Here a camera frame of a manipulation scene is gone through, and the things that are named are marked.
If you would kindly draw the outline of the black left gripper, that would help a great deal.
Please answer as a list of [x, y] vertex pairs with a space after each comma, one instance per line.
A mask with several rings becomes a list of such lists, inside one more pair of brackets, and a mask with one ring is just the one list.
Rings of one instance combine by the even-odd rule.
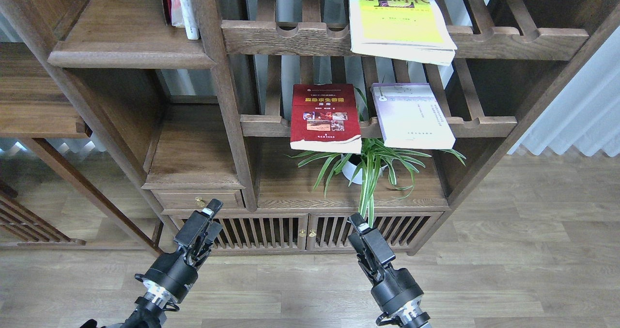
[[[197, 259], [206, 259], [223, 229], [219, 222], [214, 221], [216, 213], [222, 207], [222, 201], [212, 199], [201, 211], [193, 211], [174, 241], [185, 249], [196, 249]], [[186, 264], [186, 251], [178, 249], [174, 253], [160, 255], [142, 276], [142, 284], [146, 287], [162, 287], [172, 295], [175, 303], [180, 303], [198, 277], [198, 270]]]

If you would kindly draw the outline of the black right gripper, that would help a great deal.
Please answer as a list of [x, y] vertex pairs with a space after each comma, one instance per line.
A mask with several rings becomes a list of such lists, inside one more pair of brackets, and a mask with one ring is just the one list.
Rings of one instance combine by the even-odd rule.
[[412, 303], [415, 310], [421, 312], [419, 306], [423, 291], [407, 268], [390, 268], [381, 281], [380, 269], [396, 259], [396, 256], [380, 231], [370, 227], [359, 213], [349, 216], [348, 222], [354, 229], [348, 240], [357, 252], [359, 266], [370, 282], [379, 282], [373, 286], [371, 294], [381, 311], [393, 315], [406, 304]]

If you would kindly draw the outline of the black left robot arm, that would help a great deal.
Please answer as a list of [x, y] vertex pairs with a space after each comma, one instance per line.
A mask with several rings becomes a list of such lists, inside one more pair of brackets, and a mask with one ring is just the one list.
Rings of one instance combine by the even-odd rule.
[[223, 202], [212, 199], [193, 211], [174, 238], [178, 247], [173, 253], [160, 255], [145, 274], [135, 279], [146, 286], [146, 293], [135, 301], [137, 307], [124, 322], [113, 328], [159, 328], [166, 321], [167, 311], [179, 311], [178, 304], [196, 282], [198, 270], [211, 253], [223, 226], [214, 217]]

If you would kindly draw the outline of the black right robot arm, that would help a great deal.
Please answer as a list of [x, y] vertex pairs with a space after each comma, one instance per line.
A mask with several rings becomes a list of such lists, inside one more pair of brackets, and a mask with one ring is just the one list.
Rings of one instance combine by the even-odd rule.
[[423, 291], [407, 268], [394, 269], [396, 258], [378, 229], [355, 213], [348, 217], [354, 231], [348, 236], [357, 252], [358, 262], [372, 284], [371, 294], [382, 311], [377, 326], [397, 325], [401, 328], [429, 328], [426, 312], [420, 308]]

